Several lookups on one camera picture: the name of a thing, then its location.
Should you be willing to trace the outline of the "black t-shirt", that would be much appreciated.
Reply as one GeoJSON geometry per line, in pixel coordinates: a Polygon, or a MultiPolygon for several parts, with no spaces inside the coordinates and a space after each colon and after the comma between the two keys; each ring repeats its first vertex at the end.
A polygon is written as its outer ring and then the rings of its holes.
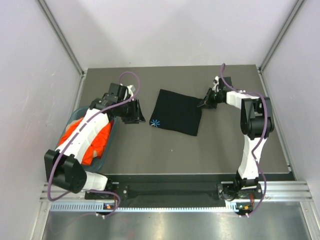
{"type": "Polygon", "coordinates": [[[161,89],[149,125],[196,137],[202,117],[200,102],[200,98],[161,89]]]}

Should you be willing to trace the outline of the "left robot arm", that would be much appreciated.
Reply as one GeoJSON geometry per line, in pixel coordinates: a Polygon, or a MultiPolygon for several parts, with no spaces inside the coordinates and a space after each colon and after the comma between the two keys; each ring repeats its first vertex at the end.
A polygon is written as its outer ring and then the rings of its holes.
{"type": "Polygon", "coordinates": [[[96,191],[102,198],[109,198],[114,191],[108,177],[83,167],[85,154],[95,138],[115,118],[125,124],[144,122],[138,89],[134,85],[111,83],[103,97],[91,102],[84,117],[70,136],[55,150],[44,155],[48,185],[54,185],[69,193],[96,191]]]}

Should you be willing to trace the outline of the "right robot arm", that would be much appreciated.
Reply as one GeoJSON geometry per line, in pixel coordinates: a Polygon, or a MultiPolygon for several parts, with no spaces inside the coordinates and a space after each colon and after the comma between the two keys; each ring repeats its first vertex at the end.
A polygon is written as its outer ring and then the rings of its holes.
{"type": "Polygon", "coordinates": [[[240,166],[232,186],[221,191],[223,198],[232,194],[245,198],[259,189],[259,175],[262,174],[260,159],[263,147],[275,125],[273,110],[268,97],[255,92],[217,90],[209,88],[198,108],[215,109],[225,103],[240,110],[240,129],[244,136],[244,147],[240,166]]]}

